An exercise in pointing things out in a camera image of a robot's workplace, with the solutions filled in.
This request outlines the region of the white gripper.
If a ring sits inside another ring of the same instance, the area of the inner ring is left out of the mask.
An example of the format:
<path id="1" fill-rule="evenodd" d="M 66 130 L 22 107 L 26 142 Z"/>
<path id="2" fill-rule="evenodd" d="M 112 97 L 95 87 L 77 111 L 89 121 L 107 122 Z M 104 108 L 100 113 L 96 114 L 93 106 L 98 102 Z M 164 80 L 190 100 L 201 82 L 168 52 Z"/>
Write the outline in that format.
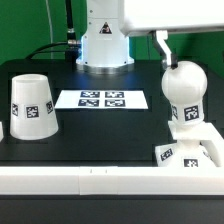
<path id="1" fill-rule="evenodd" d="M 163 68 L 175 69 L 178 61 L 166 43 L 168 32 L 224 30 L 224 0 L 120 0 L 120 30 L 126 36 L 153 31 Z"/>

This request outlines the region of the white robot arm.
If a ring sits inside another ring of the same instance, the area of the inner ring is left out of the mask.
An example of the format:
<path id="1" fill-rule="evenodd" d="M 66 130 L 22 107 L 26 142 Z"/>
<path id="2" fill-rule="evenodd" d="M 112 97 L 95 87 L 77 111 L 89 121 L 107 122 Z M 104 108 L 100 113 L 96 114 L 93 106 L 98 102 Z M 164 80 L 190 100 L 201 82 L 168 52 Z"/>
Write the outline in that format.
<path id="1" fill-rule="evenodd" d="M 224 30 L 222 0 L 86 0 L 87 30 L 81 38 L 80 70 L 114 74 L 134 64 L 129 39 L 152 36 L 165 68 L 177 57 L 166 40 L 170 33 Z"/>

